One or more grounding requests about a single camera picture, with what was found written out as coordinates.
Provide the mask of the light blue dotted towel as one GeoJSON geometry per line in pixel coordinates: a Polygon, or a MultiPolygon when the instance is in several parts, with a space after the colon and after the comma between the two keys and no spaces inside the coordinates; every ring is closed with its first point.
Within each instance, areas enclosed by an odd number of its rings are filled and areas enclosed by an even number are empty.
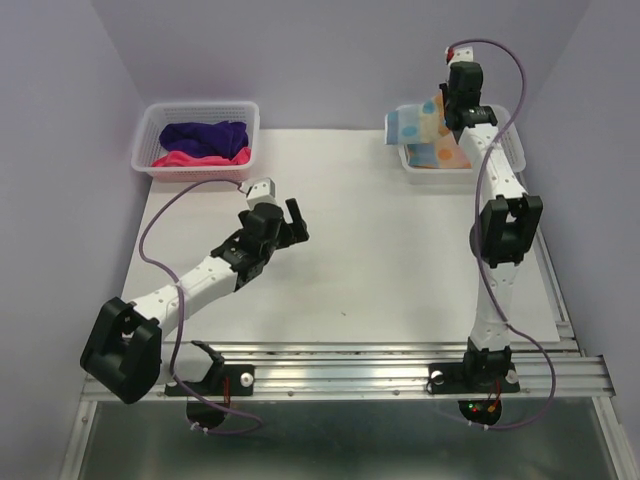
{"type": "Polygon", "coordinates": [[[386,145],[431,144],[449,133],[441,93],[421,104],[400,106],[385,116],[386,145]]]}

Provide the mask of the orange dotted towel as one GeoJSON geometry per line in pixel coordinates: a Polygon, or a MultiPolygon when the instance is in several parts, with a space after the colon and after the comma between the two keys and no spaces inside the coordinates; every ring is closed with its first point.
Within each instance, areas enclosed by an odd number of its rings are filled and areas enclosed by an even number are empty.
{"type": "Polygon", "coordinates": [[[452,135],[439,138],[430,144],[412,144],[404,147],[407,163],[411,168],[463,170],[471,164],[452,135]]]}

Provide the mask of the purple towel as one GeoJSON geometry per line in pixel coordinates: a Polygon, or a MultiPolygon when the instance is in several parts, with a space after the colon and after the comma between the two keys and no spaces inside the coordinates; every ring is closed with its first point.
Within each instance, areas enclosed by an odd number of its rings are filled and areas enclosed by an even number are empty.
{"type": "Polygon", "coordinates": [[[180,151],[195,158],[231,159],[249,146],[249,137],[244,122],[184,122],[168,124],[159,135],[159,143],[167,151],[180,151]]]}

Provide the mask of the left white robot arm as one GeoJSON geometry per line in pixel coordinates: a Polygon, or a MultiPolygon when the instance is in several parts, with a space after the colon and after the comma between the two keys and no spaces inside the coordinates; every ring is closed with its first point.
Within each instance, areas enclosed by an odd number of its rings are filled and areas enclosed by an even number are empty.
{"type": "Polygon", "coordinates": [[[114,297],[101,307],[80,357],[81,368],[126,404],[169,383],[163,342],[188,316],[262,274],[275,251],[309,240],[297,200],[286,207],[260,202],[239,214],[241,228],[196,267],[146,296],[114,297]]]}

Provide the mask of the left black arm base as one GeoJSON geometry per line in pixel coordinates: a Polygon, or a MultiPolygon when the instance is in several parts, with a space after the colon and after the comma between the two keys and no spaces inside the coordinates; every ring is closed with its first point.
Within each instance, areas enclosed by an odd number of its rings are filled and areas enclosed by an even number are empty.
{"type": "Polygon", "coordinates": [[[192,430],[204,434],[232,434],[222,429],[232,416],[247,416],[232,405],[233,400],[251,397],[254,393],[255,367],[252,364],[212,366],[198,382],[168,384],[164,395],[186,399],[185,413],[192,430]]]}

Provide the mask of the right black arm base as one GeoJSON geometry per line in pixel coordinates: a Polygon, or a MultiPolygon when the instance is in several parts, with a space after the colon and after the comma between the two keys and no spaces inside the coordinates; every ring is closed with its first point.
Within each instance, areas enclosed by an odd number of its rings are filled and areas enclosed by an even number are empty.
{"type": "Polygon", "coordinates": [[[426,390],[432,395],[458,395],[458,408],[464,419],[483,428],[495,427],[501,418],[505,394],[519,393],[514,369],[473,372],[460,363],[432,363],[426,390]]]}

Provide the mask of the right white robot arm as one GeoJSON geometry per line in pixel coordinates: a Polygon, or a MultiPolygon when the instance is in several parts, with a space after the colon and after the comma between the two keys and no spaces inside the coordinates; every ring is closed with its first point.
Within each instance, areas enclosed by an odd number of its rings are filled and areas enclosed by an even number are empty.
{"type": "Polygon", "coordinates": [[[527,193],[500,145],[498,119],[482,106],[484,75],[479,63],[451,60],[441,85],[444,120],[476,176],[472,253],[480,286],[476,317],[460,366],[463,384],[482,390],[511,369],[507,311],[519,266],[530,251],[543,211],[527,193]]]}

